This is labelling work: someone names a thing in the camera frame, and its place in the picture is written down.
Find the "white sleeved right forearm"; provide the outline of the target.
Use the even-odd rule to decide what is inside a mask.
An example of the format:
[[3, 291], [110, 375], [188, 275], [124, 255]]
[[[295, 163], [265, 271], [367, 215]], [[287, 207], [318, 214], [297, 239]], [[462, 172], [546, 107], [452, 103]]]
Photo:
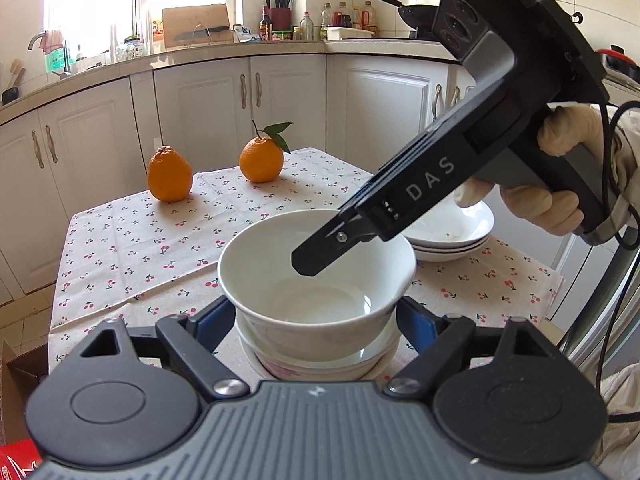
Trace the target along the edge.
[[[587, 107], [589, 112], [590, 133], [586, 142], [588, 150], [603, 162], [603, 128], [601, 114], [594, 105]], [[639, 110], [631, 108], [623, 112], [613, 132], [611, 148], [612, 177], [622, 195], [635, 211], [639, 211]]]

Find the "white gloved right hand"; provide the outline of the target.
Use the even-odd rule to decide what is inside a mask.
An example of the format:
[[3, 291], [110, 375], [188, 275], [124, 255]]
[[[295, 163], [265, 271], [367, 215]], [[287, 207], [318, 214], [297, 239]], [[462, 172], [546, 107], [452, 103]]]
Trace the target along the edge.
[[454, 191], [462, 208], [496, 186], [515, 217], [553, 235], [588, 232], [603, 219], [603, 125], [592, 106], [559, 106]]

